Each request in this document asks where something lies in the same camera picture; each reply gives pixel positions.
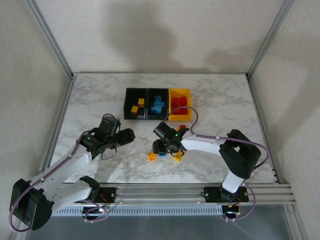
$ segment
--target yellow bin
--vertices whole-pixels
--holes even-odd
[[[172,98],[180,98],[180,97],[186,97],[186,100],[187,100],[186,105],[189,107],[192,107],[190,89],[169,88],[169,113],[171,113],[172,111],[172,108],[171,108]],[[188,108],[187,115],[170,115],[168,120],[173,122],[190,122],[191,117],[192,117],[192,110]]]

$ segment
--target marble surface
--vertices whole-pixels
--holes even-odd
[[[199,113],[196,133],[225,136],[231,129],[238,129],[251,141],[264,144],[245,75],[81,73],[68,103],[52,163],[71,148],[84,130],[98,127],[105,113],[119,118],[121,129],[133,129],[135,140],[120,147],[109,160],[98,156],[66,182],[88,175],[101,183],[220,183],[226,176],[224,160],[212,153],[188,151],[180,162],[170,155],[149,162],[147,154],[157,139],[153,129],[159,121],[124,120],[126,88],[188,88],[192,105]],[[169,122],[172,127],[180,124]],[[112,154],[114,150],[107,149],[103,158]],[[269,162],[254,171],[248,182],[274,183]]]

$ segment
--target gray wall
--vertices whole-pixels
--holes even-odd
[[[320,239],[319,12],[319,0],[295,1],[252,80],[311,240]]]
[[[67,77],[22,0],[0,7],[0,239],[13,184],[37,174]]]
[[[36,0],[74,72],[246,72],[283,0]]]

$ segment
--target blue block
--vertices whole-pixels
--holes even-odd
[[[155,114],[158,114],[160,115],[161,114],[161,111],[162,111],[162,108],[160,106],[152,106],[151,107],[151,111]]]
[[[154,101],[153,106],[160,106],[161,108],[165,107],[165,102],[164,101]]]

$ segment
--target robotic arm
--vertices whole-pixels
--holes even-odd
[[[216,196],[217,200],[222,202],[231,202],[236,197],[239,186],[244,180],[249,179],[261,156],[261,151],[254,145],[191,134],[189,128],[180,128],[176,131],[164,122],[161,122],[153,132],[160,138],[153,142],[154,153],[172,154],[178,151],[199,150],[222,156],[229,167],[229,172]],[[230,138],[249,141],[239,130],[233,129],[227,135]]]
[[[13,214],[31,230],[37,230],[53,212],[79,200],[90,198],[95,201],[100,184],[89,176],[81,177],[71,186],[59,187],[72,173],[103,154],[106,149],[116,149],[135,139],[134,131],[130,128],[116,132],[120,125],[114,116],[105,114],[100,126],[84,132],[60,160],[29,181],[22,178],[18,180],[12,189],[9,218]]]

